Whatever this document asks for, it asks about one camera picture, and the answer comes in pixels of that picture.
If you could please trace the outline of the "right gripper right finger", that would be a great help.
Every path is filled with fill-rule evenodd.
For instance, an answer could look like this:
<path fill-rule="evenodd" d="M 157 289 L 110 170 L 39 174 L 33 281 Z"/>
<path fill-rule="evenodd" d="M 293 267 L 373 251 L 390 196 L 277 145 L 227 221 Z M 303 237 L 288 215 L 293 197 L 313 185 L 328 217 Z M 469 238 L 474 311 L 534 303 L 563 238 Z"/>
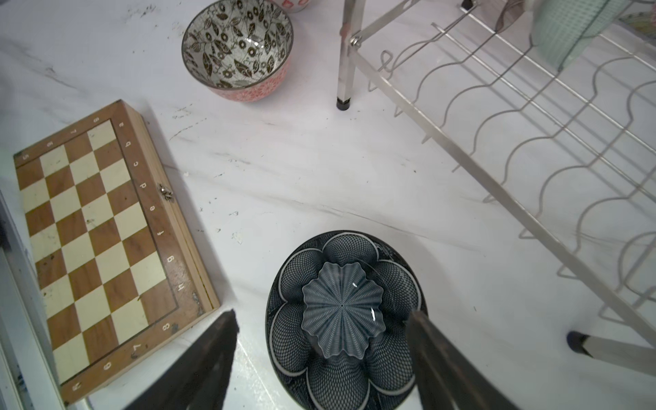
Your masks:
<path fill-rule="evenodd" d="M 421 311 L 410 314 L 406 338 L 424 409 L 515 409 Z"/>

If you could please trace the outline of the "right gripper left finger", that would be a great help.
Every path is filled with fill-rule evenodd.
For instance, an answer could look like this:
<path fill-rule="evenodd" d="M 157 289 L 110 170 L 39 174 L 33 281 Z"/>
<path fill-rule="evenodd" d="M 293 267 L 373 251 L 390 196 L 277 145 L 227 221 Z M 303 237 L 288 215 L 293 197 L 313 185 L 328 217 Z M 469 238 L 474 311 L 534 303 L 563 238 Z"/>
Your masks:
<path fill-rule="evenodd" d="M 239 332 L 236 313 L 223 312 L 129 409 L 222 409 Z"/>

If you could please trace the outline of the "dark petal pattern bowl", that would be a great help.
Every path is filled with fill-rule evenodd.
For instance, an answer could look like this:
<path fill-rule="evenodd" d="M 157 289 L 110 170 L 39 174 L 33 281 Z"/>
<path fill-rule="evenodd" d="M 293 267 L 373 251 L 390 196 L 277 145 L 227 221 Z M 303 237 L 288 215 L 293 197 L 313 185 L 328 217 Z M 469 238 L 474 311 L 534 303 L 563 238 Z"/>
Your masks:
<path fill-rule="evenodd" d="M 415 385 L 406 324 L 425 312 L 416 276 L 389 244 L 331 231 L 278 270 L 266 306 L 278 380 L 306 409 L 394 409 Z"/>

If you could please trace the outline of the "steel wire dish rack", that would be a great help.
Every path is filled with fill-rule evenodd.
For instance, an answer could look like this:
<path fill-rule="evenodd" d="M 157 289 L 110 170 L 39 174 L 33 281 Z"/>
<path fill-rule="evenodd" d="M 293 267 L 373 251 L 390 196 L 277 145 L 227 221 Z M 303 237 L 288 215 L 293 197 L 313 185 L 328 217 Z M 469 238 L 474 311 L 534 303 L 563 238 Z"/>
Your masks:
<path fill-rule="evenodd" d="M 363 74 L 548 271 L 596 296 L 570 349 L 654 375 L 655 4 L 628 2 L 559 72 L 531 40 L 534 9 L 495 33 L 501 1 L 394 1 L 371 22 L 343 1 L 338 107 Z"/>

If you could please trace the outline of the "mint green bowl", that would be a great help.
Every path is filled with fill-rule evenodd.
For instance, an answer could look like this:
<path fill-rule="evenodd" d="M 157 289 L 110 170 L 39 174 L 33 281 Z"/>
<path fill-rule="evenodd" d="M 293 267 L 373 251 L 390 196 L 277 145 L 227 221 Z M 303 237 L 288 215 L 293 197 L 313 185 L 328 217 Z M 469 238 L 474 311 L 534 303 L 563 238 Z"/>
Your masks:
<path fill-rule="evenodd" d="M 630 3 L 624 0 L 548 0 L 533 12 L 531 40 L 552 68 L 563 71 Z"/>

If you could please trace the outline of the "blue patterned bowl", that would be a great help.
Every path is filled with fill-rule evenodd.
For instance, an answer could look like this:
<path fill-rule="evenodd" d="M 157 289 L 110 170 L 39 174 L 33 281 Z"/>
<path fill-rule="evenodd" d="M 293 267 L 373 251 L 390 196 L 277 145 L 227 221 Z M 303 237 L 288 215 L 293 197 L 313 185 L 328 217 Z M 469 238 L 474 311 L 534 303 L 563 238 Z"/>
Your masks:
<path fill-rule="evenodd" d="M 300 12 L 311 3 L 310 0 L 273 0 L 273 2 L 288 13 Z"/>

